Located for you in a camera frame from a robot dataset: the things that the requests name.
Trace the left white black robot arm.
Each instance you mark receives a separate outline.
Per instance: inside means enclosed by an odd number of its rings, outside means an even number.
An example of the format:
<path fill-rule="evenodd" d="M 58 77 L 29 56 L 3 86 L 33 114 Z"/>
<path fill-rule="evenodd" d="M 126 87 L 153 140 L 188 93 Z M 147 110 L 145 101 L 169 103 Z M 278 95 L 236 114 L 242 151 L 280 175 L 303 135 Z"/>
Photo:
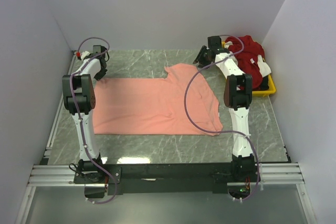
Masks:
<path fill-rule="evenodd" d="M 93 82 L 106 75 L 106 61 L 110 57 L 105 46 L 94 45 L 93 52 L 84 51 L 77 58 L 82 61 L 78 70 L 62 77 L 63 103 L 76 125 L 80 146 L 78 164 L 71 163 L 69 168 L 75 172 L 75 184 L 102 183 L 106 173 L 101 170 L 102 160 L 93 130 L 96 106 Z"/>

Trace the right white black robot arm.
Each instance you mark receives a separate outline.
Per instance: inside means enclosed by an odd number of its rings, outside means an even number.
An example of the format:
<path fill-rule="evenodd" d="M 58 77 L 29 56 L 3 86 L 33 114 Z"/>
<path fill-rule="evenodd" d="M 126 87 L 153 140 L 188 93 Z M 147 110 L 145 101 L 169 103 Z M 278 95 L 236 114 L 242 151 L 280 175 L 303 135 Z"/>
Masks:
<path fill-rule="evenodd" d="M 251 75 L 244 73 L 233 60 L 234 54 L 222 46 L 221 36 L 207 38 L 207 46 L 202 46 L 194 64 L 202 70 L 217 66 L 226 79 L 224 104 L 232 120 L 233 151 L 229 175 L 235 180 L 257 174 L 255 148 L 250 141 L 248 116 L 252 102 Z"/>

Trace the pink t shirt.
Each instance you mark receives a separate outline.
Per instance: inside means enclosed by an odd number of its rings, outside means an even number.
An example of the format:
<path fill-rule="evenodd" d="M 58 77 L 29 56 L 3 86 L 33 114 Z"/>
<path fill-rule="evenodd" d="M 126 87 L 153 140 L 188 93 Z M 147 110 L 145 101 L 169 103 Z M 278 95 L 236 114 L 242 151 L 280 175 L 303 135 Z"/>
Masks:
<path fill-rule="evenodd" d="M 221 131 L 219 101 L 192 65 L 166 67 L 166 78 L 104 78 L 95 85 L 95 134 L 210 135 Z"/>

